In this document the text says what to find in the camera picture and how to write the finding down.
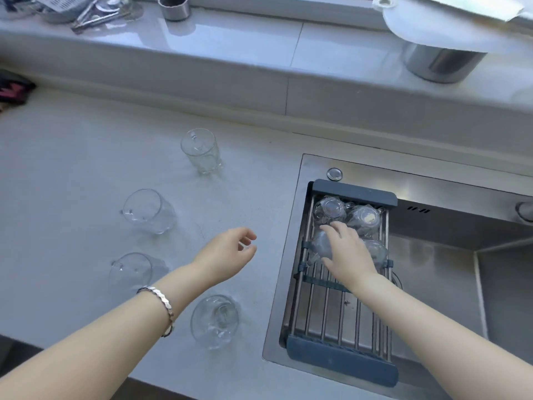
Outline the person's left hand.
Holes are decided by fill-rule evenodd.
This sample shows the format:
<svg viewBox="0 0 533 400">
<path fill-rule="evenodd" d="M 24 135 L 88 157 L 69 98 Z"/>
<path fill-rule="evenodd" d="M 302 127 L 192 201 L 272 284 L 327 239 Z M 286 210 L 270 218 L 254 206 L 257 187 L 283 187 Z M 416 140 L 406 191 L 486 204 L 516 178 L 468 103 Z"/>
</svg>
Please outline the person's left hand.
<svg viewBox="0 0 533 400">
<path fill-rule="evenodd" d="M 254 245 L 256 239 L 256 233 L 246 227 L 216 235 L 193 260 L 202 285 L 211 288 L 237 275 L 243 269 L 236 266 L 238 245 Z"/>
</svg>

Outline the person's right hand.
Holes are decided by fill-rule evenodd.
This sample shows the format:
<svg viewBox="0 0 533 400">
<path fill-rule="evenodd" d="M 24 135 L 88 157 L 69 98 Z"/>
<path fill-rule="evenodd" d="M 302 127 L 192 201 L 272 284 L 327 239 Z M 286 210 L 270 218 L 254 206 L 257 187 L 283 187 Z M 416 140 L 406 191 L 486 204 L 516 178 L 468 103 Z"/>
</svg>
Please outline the person's right hand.
<svg viewBox="0 0 533 400">
<path fill-rule="evenodd" d="M 378 275 L 370 253 L 357 232 L 345 223 L 322 225 L 330 239 L 332 254 L 341 255 L 341 274 L 333 274 L 342 285 L 355 294 L 365 282 Z"/>
</svg>

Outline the clear glass mug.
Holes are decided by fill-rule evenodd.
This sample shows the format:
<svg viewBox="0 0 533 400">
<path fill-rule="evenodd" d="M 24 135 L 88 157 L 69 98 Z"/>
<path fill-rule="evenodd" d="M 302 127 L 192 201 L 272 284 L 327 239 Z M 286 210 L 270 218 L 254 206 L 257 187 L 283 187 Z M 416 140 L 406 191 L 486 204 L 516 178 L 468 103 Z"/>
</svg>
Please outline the clear glass mug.
<svg viewBox="0 0 533 400">
<path fill-rule="evenodd" d="M 136 291 L 163 278 L 170 272 L 163 260 L 151 255 L 132 252 L 110 264 L 108 286 L 113 291 Z"/>
<path fill-rule="evenodd" d="M 382 225 L 383 208 L 371 205 L 355 205 L 347 212 L 346 225 L 361 238 L 371 239 Z"/>
<path fill-rule="evenodd" d="M 208 129 L 189 130 L 181 139 L 181 149 L 200 174 L 215 172 L 222 164 L 216 137 Z"/>
<path fill-rule="evenodd" d="M 193 338 L 202 348 L 208 350 L 220 349 L 230 343 L 238 327 L 237 305 L 224 295 L 200 299 L 190 319 Z"/>
<path fill-rule="evenodd" d="M 330 239 L 321 229 L 314 234 L 308 251 L 309 258 L 307 264 L 310 267 L 314 266 L 316 262 L 321 262 L 324 258 L 329 260 L 333 259 Z"/>
<path fill-rule="evenodd" d="M 131 193 L 120 214 L 132 226 L 151 235 L 163 235 L 177 223 L 172 204 L 154 189 L 139 189 Z"/>
<path fill-rule="evenodd" d="M 367 248 L 376 270 L 383 269 L 388 264 L 388 249 L 377 240 L 363 239 L 364 245 Z"/>
<path fill-rule="evenodd" d="M 312 217 L 318 226 L 335 221 L 344 222 L 347 217 L 346 205 L 338 197 L 326 196 L 315 203 Z"/>
</svg>

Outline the person's left forearm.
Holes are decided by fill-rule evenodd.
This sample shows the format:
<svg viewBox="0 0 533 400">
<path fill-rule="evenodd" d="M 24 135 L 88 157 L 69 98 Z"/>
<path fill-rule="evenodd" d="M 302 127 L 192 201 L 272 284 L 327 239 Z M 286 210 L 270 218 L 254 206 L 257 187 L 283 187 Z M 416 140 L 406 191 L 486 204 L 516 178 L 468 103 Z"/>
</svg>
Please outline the person's left forearm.
<svg viewBox="0 0 533 400">
<path fill-rule="evenodd" d="M 183 309 L 209 283 L 194 264 L 142 291 L 0 378 L 0 400 L 110 400 Z"/>
</svg>

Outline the person's right forearm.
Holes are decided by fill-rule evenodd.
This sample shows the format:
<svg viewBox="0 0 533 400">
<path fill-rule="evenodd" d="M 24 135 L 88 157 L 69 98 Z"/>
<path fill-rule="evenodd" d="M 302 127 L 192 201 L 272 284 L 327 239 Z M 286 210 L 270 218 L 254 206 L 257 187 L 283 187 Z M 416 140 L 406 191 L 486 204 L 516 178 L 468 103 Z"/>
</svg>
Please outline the person's right forearm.
<svg viewBox="0 0 533 400">
<path fill-rule="evenodd" d="M 344 282 L 406 343 L 453 400 L 533 400 L 533 366 L 377 273 Z"/>
</svg>

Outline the grey steel sink drying rack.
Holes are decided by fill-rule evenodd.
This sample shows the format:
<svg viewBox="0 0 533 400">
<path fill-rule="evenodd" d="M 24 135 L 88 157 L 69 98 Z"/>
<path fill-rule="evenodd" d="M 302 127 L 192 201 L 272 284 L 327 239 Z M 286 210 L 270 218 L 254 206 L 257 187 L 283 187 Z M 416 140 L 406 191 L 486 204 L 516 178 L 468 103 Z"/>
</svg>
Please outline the grey steel sink drying rack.
<svg viewBox="0 0 533 400">
<path fill-rule="evenodd" d="M 291 360 L 329 370 L 386 388 L 399 381 L 392 363 L 390 329 L 378 316 L 363 316 L 363 304 L 323 264 L 308 266 L 310 242 L 320 230 L 312 212 L 326 196 L 338 197 L 346 211 L 355 205 L 383 208 L 382 225 L 371 238 L 389 251 L 390 209 L 396 208 L 395 194 L 341 182 L 317 179 L 309 182 L 303 217 L 296 241 L 288 310 L 281 341 Z M 378 273 L 394 281 L 393 261 Z"/>
</svg>

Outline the stainless steel sink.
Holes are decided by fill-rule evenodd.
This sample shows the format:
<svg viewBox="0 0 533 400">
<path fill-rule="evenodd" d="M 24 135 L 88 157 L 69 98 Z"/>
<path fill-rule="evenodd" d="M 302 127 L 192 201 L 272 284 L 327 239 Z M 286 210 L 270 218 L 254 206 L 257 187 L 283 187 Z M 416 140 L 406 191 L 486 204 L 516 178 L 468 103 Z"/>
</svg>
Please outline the stainless steel sink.
<svg viewBox="0 0 533 400">
<path fill-rule="evenodd" d="M 409 295 L 533 364 L 533 223 L 515 206 L 533 201 L 470 186 L 347 161 L 304 154 L 283 250 L 263 358 L 394 400 L 449 400 L 417 356 L 391 331 L 392 388 L 291 360 L 281 341 L 290 300 L 296 241 L 309 182 L 329 180 L 396 195 L 390 209 L 389 253 L 393 282 Z"/>
</svg>

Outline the small steel cup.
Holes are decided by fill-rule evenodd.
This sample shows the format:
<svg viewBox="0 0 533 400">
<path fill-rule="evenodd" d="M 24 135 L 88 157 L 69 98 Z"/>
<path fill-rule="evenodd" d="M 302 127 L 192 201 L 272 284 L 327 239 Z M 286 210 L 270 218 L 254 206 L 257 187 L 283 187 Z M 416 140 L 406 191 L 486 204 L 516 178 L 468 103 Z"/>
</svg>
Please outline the small steel cup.
<svg viewBox="0 0 533 400">
<path fill-rule="evenodd" d="M 180 22 L 191 15 L 189 0 L 158 0 L 163 18 L 170 22 Z"/>
</svg>

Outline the white round lid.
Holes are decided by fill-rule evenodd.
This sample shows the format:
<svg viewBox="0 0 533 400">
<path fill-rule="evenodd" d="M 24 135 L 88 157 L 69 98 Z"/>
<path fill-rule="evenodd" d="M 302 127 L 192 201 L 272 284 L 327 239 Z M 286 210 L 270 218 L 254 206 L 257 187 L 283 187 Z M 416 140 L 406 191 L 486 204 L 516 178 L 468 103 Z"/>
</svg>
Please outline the white round lid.
<svg viewBox="0 0 533 400">
<path fill-rule="evenodd" d="M 533 58 L 533 0 L 373 0 L 389 30 L 424 46 Z"/>
</svg>

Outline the steel tongs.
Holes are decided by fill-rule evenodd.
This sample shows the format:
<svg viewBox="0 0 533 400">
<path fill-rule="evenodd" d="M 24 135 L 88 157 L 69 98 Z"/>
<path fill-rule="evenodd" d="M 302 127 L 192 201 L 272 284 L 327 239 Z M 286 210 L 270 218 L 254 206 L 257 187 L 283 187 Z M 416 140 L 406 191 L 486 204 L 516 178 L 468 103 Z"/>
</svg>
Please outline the steel tongs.
<svg viewBox="0 0 533 400">
<path fill-rule="evenodd" d="M 74 20 L 71 29 L 74 30 L 88 21 L 118 12 L 122 3 L 122 0 L 91 0 L 83 12 Z"/>
</svg>

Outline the dark cloth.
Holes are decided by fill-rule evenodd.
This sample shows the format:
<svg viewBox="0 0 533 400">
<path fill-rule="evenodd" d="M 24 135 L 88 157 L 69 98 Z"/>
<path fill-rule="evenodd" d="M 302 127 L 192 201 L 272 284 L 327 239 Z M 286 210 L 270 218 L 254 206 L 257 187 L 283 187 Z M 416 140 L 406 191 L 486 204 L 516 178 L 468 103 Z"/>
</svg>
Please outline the dark cloth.
<svg viewBox="0 0 533 400">
<path fill-rule="evenodd" d="M 0 113 L 11 107 L 25 105 L 36 88 L 33 81 L 0 68 Z"/>
</svg>

